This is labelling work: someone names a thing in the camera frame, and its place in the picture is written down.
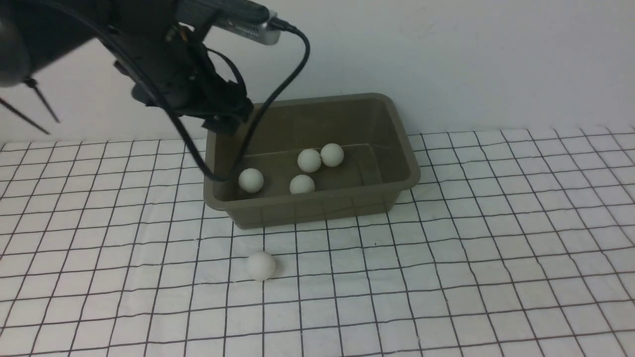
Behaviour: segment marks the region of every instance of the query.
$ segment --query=black cable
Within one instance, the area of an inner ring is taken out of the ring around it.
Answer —
[[[236,78],[236,83],[240,86],[241,90],[243,91],[243,94],[246,95],[247,87],[245,86],[243,76],[238,71],[238,67],[236,67],[234,62],[232,62],[232,60],[230,60],[229,57],[223,55],[222,53],[218,51],[215,51],[209,47],[206,47],[205,49],[207,50],[207,52],[212,52],[216,54],[216,56],[220,57],[223,61],[225,61],[225,63],[229,66],[229,69],[232,71],[234,77]]]
[[[31,124],[31,126],[43,132],[44,134],[51,135],[51,133],[49,133],[46,129],[39,126],[36,122],[31,120],[28,116],[22,114],[21,111],[19,111],[16,107],[9,104],[9,102],[7,102],[6,100],[0,98],[0,105],[5,107],[8,111],[12,112],[13,114],[17,115],[20,119],[26,121],[28,124]]]
[[[302,58],[302,61],[300,61],[300,64],[298,65],[298,67],[296,67],[296,69],[276,88],[276,90],[273,91],[273,93],[271,93],[269,98],[267,98],[267,100],[260,106],[260,108],[258,109],[258,112],[255,114],[251,122],[251,125],[247,131],[247,134],[245,135],[243,144],[238,152],[238,155],[236,156],[236,159],[234,160],[234,163],[229,171],[229,174],[227,175],[227,177],[221,177],[214,174],[210,170],[210,168],[207,166],[207,164],[205,163],[205,160],[201,157],[200,153],[198,152],[196,145],[194,145],[194,142],[192,141],[192,137],[190,137],[189,133],[185,129],[185,126],[183,125],[181,120],[178,118],[178,115],[176,114],[174,109],[170,107],[170,104],[161,93],[161,90],[157,88],[156,84],[152,82],[150,77],[137,65],[137,63],[134,61],[134,59],[130,57],[130,55],[126,52],[126,50],[122,48],[115,40],[112,39],[110,34],[105,29],[102,29],[93,20],[91,20],[90,18],[84,16],[82,13],[66,5],[56,3],[56,2],[51,2],[50,0],[22,0],[22,1],[30,2],[34,4],[42,4],[45,6],[49,6],[50,8],[57,9],[67,14],[68,16],[75,18],[76,20],[80,21],[82,24],[84,24],[85,26],[89,27],[94,32],[96,32],[99,38],[102,41],[106,42],[113,50],[115,50],[119,54],[119,56],[123,58],[126,64],[128,64],[128,67],[132,70],[132,72],[134,72],[137,75],[137,78],[139,78],[142,84],[154,97],[154,100],[157,102],[157,105],[160,108],[162,108],[163,111],[165,111],[165,113],[170,118],[170,121],[172,122],[172,124],[174,124],[178,134],[181,135],[181,138],[183,139],[185,146],[190,152],[190,155],[192,155],[192,157],[194,158],[194,162],[196,162],[196,165],[202,171],[203,175],[205,175],[205,177],[209,178],[210,180],[214,180],[214,181],[227,181],[236,173],[236,170],[239,168],[240,163],[242,162],[244,158],[244,154],[247,151],[247,148],[249,147],[251,138],[253,137],[253,134],[255,133],[260,120],[264,116],[265,112],[267,111],[271,103],[273,103],[273,101],[277,98],[277,96],[280,95],[280,93],[282,93],[282,91],[298,76],[298,74],[300,74],[304,66],[307,64],[307,61],[309,60],[309,55],[311,53],[311,44],[309,43],[309,39],[307,38],[305,34],[302,33],[302,31],[298,30],[297,28],[291,26],[289,23],[284,22],[282,20],[278,20],[275,22],[272,21],[272,25],[280,28],[283,31],[295,34],[302,39],[305,45],[304,57]]]
[[[48,110],[49,114],[51,114],[51,116],[53,117],[53,119],[59,123],[60,122],[60,118],[57,117],[57,115],[55,115],[55,112],[53,111],[53,108],[51,108],[51,105],[48,103],[48,101],[46,100],[46,98],[44,97],[44,94],[42,94],[42,91],[39,89],[39,87],[37,86],[37,81],[33,78],[28,78],[24,81],[24,84],[26,84],[29,88],[31,88],[32,90],[35,91],[36,95],[38,98],[40,98],[40,101],[42,102],[42,104],[44,104],[44,106],[46,107],[46,110]]]

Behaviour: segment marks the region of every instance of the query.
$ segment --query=ping pong ball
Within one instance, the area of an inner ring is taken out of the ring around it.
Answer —
[[[322,159],[319,152],[314,149],[302,150],[298,155],[298,166],[306,173],[316,172],[320,165],[322,165]]]
[[[344,150],[337,144],[327,144],[320,152],[322,162],[328,167],[336,167],[344,161]]]
[[[255,252],[247,258],[247,274],[254,280],[267,280],[275,270],[276,260],[267,252]]]
[[[238,186],[248,193],[260,191],[265,179],[262,173],[254,168],[247,168],[238,177]]]
[[[308,193],[316,190],[316,185],[313,180],[307,175],[297,175],[291,180],[289,185],[289,191],[292,194]]]

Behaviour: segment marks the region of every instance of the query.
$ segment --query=table surface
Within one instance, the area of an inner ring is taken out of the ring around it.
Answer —
[[[180,140],[3,145],[0,354],[635,356],[632,128],[409,138],[390,213],[248,231]]]

